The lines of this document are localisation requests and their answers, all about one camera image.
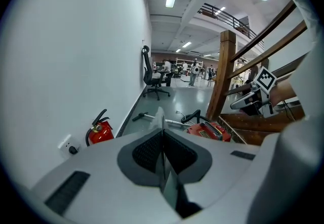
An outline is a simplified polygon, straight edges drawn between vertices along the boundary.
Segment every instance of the gray floor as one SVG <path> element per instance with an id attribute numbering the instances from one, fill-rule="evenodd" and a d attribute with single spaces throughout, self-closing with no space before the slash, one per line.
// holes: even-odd
<path id="1" fill-rule="evenodd" d="M 207 86 L 207 84 L 207 80 L 201 80 L 199 78 L 195 82 L 194 87 L 188 87 L 187 82 L 183 82 L 179 78 L 173 78 L 170 87 L 162 86 L 163 90 L 170 92 L 171 97 L 168 97 L 167 94 L 160 93 L 160 101 L 158 101 L 155 93 L 147 94 L 146 97 L 140 99 L 131 119 L 141 112 L 148 112 L 148 114 L 154 116 L 159 106 L 163 108 L 165 117 L 169 120 L 181 120 L 183 116 L 176 113 L 176 111 L 180 111 L 183 114 L 191 114 L 195 110 L 200 109 L 201 114 L 205 116 L 214 88 L 214 84 L 212 86 Z M 229 105 L 236 99 L 237 95 L 228 96 L 222 113 L 235 112 L 230 109 Z M 146 130 L 150 122 L 151 119 L 149 118 L 142 118 L 136 122 L 130 120 L 124 130 L 124 135 Z M 181 129 L 181 127 L 172 124 L 169 125 L 169 128 Z"/>

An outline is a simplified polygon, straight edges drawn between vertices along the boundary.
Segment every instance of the wall socket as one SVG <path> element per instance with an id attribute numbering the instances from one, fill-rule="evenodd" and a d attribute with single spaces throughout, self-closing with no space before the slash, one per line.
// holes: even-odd
<path id="1" fill-rule="evenodd" d="M 70 147 L 75 147 L 76 150 L 80 151 L 81 144 L 74 137 L 72 137 L 71 134 L 69 134 L 68 136 L 66 136 L 66 138 L 57 147 L 61 151 L 62 156 L 65 159 L 68 159 L 69 157 L 73 156 L 69 152 L 69 148 Z"/>

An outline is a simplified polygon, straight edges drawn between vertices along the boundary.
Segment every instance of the red fire extinguisher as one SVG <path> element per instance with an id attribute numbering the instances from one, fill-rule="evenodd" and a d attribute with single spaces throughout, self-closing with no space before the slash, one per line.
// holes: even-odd
<path id="1" fill-rule="evenodd" d="M 109 120 L 109 117 L 104 117 L 101 119 L 101 116 L 107 111 L 107 109 L 104 109 L 97 118 L 93 121 L 92 127 L 87 131 L 86 134 L 86 144 L 87 147 L 90 146 L 89 140 L 92 144 L 112 140 L 113 134 L 112 134 L 112 127 L 108 123 L 107 120 Z"/>

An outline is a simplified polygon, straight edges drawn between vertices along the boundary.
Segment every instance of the red machine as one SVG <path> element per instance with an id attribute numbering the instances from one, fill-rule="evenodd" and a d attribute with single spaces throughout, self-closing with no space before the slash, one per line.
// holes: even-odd
<path id="1" fill-rule="evenodd" d="M 227 131 L 215 122 L 197 123 L 189 127 L 187 133 L 218 141 L 231 141 L 231 136 Z"/>
<path id="2" fill-rule="evenodd" d="M 97 118 L 93 121 L 92 127 L 87 131 L 86 134 L 86 144 L 90 146 L 89 140 L 92 144 L 112 140 L 112 127 L 108 123 L 109 117 L 104 117 L 101 119 L 101 116 L 107 111 L 104 109 Z"/>

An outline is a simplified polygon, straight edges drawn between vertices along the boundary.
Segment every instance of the railing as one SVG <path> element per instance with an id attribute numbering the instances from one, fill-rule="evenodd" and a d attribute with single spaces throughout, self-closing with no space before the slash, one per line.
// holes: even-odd
<path id="1" fill-rule="evenodd" d="M 276 16 L 269 25 L 261 31 L 255 38 L 245 45 L 240 51 L 235 53 L 235 43 L 236 43 L 236 34 L 230 30 L 221 32 L 221 43 L 220 43 L 220 58 L 219 58 L 219 68 L 217 72 L 216 84 L 214 86 L 214 91 L 208 106 L 207 118 L 210 120 L 217 120 L 220 115 L 222 108 L 224 106 L 226 96 L 230 94 L 235 94 L 241 92 L 245 89 L 249 89 L 250 85 L 246 84 L 239 88 L 229 90 L 231 79 L 235 76 L 240 75 L 244 71 L 254 67 L 263 60 L 267 59 L 271 55 L 280 51 L 283 47 L 291 43 L 299 35 L 301 35 L 306 29 L 306 24 L 302 21 L 298 24 L 293 30 L 291 30 L 286 36 L 279 40 L 276 44 L 266 50 L 264 53 L 245 64 L 241 68 L 233 72 L 234 62 L 246 52 L 248 52 L 255 44 L 257 44 L 262 38 L 266 37 L 273 29 L 275 29 L 294 9 L 296 5 L 293 1 L 290 1 L 285 8 Z M 300 57 L 297 60 L 281 67 L 278 70 L 275 70 L 273 73 L 277 76 L 284 76 L 293 70 L 295 70 L 299 63 L 303 60 L 304 57 Z"/>
<path id="2" fill-rule="evenodd" d="M 223 23 L 230 25 L 235 30 L 243 33 L 249 39 L 254 39 L 257 36 L 254 31 L 252 31 L 247 25 L 243 24 L 237 18 L 235 18 L 232 15 L 230 15 L 229 13 L 227 13 L 225 11 L 221 11 L 219 8 L 209 5 L 207 3 L 205 3 L 202 6 L 202 8 L 199 9 L 198 13 L 205 15 L 205 16 L 209 16 L 211 18 L 217 19 Z M 262 40 L 259 40 L 258 43 L 256 43 L 256 44 L 264 50 L 264 42 Z"/>

